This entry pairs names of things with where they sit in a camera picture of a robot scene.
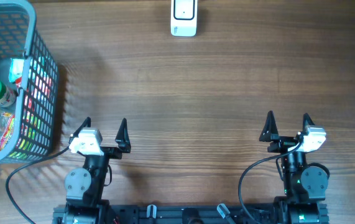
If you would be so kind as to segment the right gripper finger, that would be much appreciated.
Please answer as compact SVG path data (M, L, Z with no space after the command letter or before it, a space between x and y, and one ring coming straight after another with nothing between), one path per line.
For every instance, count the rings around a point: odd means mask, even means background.
M273 111L267 113L264 128L259 136L260 142L273 142L279 140L279 132Z
M310 115L308 113L305 113L303 115L303 130L304 131L307 131L308 128L311 128L313 127L315 124L314 122L312 121L312 119L310 118Z

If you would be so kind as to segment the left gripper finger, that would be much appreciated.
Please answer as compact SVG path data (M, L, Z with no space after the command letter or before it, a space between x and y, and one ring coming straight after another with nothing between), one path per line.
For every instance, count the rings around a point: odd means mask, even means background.
M131 142L129 139L129 134L127 130L127 119L123 118L121 121L121 125L118 129L118 133L115 138L115 142L118 144L118 148L123 153L131 152Z
M70 139L73 139L73 138L77 138L78 137L78 134L80 133L80 131L83 129L83 128L90 128L91 127L91 118L90 117L86 117L86 119L84 120L84 122L82 122L82 124L80 125L80 127L70 135Z

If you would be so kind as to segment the red white small carton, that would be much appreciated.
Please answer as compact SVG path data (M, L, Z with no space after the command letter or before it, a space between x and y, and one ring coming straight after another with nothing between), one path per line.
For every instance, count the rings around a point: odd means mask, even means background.
M19 77L15 80L15 84L17 88L20 88L22 85L22 77Z

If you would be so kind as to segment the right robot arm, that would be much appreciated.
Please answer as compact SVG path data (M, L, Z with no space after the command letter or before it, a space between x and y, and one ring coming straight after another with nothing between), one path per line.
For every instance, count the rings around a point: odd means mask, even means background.
M318 150L326 141L326 131L303 115L303 126L295 137L281 136L274 113L269 111L260 142L268 142L268 152L277 153L277 170L284 183L285 195L274 198L276 223L328 223L326 198L329 170L319 163L308 163L306 155Z

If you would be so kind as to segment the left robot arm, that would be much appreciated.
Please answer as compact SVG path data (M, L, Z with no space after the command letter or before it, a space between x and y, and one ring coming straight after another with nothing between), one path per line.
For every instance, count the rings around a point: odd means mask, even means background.
M103 200L107 176L112 176L111 159L121 159L130 153L131 142L127 130L127 119L122 119L115 137L116 147L102 146L100 130L91 127L91 118L70 136L69 150L85 158L83 167L71 170L64 180L65 208L53 215L53 223L119 223L119 217L111 208L109 200Z

